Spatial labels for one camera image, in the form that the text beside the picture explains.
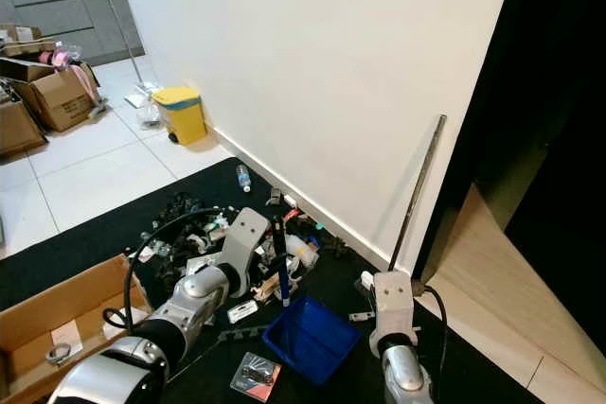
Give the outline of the grey tape roll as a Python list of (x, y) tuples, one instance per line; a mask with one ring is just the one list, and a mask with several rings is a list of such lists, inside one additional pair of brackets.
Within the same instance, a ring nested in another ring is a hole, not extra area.
[(72, 343), (53, 343), (47, 349), (45, 360), (48, 364), (60, 366), (73, 356), (74, 346)]

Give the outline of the small crushed plastic bottle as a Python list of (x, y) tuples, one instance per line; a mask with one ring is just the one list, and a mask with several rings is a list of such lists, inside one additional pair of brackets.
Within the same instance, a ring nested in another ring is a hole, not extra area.
[(148, 232), (144, 232), (144, 234), (140, 236), (142, 236), (143, 239), (146, 240), (146, 244), (144, 244), (144, 247), (154, 247), (156, 250), (156, 255), (166, 256), (169, 255), (170, 252), (172, 252), (170, 244), (165, 243), (164, 240), (157, 238), (157, 236), (148, 234)]

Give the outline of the grey kitchen cabinet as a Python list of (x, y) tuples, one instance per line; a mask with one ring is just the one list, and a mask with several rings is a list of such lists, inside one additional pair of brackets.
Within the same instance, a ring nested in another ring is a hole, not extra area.
[(91, 65), (144, 54), (126, 0), (0, 0), (0, 22), (35, 26), (44, 36), (77, 45)]

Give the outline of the mop with silver pole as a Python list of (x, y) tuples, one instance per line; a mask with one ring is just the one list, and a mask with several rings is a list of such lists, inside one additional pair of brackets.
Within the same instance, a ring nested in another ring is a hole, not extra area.
[(139, 70), (139, 66), (137, 63), (137, 57), (134, 54), (134, 46), (131, 44), (129, 38), (125, 35), (125, 28), (122, 27), (121, 16), (118, 15), (118, 9), (116, 5), (116, 0), (105, 0), (108, 3), (110, 11), (112, 12), (114, 19), (116, 19), (116, 26), (118, 29), (118, 36), (120, 36), (122, 43), (124, 44), (124, 48), (127, 52), (127, 59), (129, 59), (130, 64), (133, 66), (135, 79), (137, 79), (137, 84), (135, 85), (135, 90), (132, 96), (126, 96), (127, 104), (130, 104), (134, 107), (134, 109), (144, 109), (144, 107), (149, 106), (149, 97), (152, 95), (152, 90), (154, 90), (154, 85), (150, 85), (144, 79), (142, 75), (142, 71)]

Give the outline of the white plastic bottle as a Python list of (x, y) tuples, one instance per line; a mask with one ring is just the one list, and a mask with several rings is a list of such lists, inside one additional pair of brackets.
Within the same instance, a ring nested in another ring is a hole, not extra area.
[(289, 234), (285, 237), (285, 249), (287, 254), (306, 269), (312, 269), (319, 260), (319, 250), (312, 247), (308, 241), (295, 235)]

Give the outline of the open cardboard box red label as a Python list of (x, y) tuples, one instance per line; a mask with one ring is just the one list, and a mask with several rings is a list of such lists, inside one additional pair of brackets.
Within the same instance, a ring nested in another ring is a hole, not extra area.
[[(8, 391), (0, 404), (33, 404), (52, 395), (80, 360), (116, 339), (104, 338), (102, 311), (124, 302), (126, 273), (127, 260), (118, 255), (1, 312), (0, 348)], [(77, 322), (83, 347), (60, 366), (48, 364), (49, 334), (69, 321)]]

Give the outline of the pink fabric item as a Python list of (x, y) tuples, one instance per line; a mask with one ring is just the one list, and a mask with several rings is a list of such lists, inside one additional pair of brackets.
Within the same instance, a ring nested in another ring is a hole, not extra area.
[(77, 77), (81, 87), (85, 89), (90, 100), (94, 102), (96, 113), (104, 110), (102, 97), (99, 95), (94, 76), (81, 65), (80, 49), (77, 45), (57, 41), (55, 49), (51, 52), (43, 52), (40, 59), (42, 59), (42, 63), (55, 67), (57, 71), (68, 71), (69, 74)]

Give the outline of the plain brown cardboard box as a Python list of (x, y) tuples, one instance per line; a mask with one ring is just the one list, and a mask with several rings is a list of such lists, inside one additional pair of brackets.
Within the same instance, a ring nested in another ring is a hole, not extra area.
[(41, 148), (46, 136), (33, 114), (21, 101), (0, 104), (0, 157), (14, 156), (22, 150)]

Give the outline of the yellow pedal trash bin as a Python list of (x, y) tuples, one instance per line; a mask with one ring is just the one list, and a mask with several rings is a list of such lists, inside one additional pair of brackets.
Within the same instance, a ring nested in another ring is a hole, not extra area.
[(207, 136), (201, 96), (195, 89), (178, 85), (155, 90), (151, 94), (174, 144), (187, 146)]

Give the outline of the clear plastic blister package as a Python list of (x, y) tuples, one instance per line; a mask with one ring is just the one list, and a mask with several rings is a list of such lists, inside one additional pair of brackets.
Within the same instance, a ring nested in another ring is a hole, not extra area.
[(276, 387), (281, 370), (278, 362), (247, 352), (230, 379), (229, 388), (265, 404)]

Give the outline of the black track piece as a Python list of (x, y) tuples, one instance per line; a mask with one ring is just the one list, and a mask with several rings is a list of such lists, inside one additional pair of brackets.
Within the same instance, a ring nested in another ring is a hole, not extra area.
[(331, 235), (317, 237), (317, 244), (319, 244), (319, 253), (324, 257), (330, 256), (343, 260), (351, 252), (344, 240)]

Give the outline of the white paper card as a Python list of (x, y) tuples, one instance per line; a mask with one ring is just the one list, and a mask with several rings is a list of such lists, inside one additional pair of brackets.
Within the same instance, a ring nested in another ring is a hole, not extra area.
[(73, 351), (80, 351), (83, 347), (80, 331), (75, 321), (69, 321), (65, 325), (56, 327), (49, 334), (49, 338), (51, 338), (52, 347), (65, 344), (65, 346), (72, 347)]

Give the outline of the black plastic bag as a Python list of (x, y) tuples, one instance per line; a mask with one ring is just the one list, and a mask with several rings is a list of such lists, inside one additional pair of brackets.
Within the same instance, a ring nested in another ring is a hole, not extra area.
[(209, 206), (200, 198), (185, 192), (176, 193), (157, 211), (154, 219), (154, 227), (159, 231), (157, 239), (169, 241), (182, 235), (195, 234), (209, 222), (211, 214), (208, 210)]

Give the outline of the blue plastic dustpan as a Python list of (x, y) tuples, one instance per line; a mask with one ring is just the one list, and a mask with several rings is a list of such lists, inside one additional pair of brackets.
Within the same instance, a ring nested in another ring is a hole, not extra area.
[(261, 335), (265, 346), (286, 368), (316, 387), (325, 385), (355, 351), (363, 331), (343, 322), (364, 308), (363, 296), (352, 286), (356, 271), (347, 262), (324, 264), (317, 270), (300, 266), (290, 256), (289, 305)]

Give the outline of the taped brown cardboard box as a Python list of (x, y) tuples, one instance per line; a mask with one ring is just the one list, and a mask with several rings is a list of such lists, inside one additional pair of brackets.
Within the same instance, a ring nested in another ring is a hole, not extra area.
[(98, 113), (97, 80), (87, 63), (52, 71), (31, 82), (10, 79), (9, 83), (48, 131), (68, 132)]

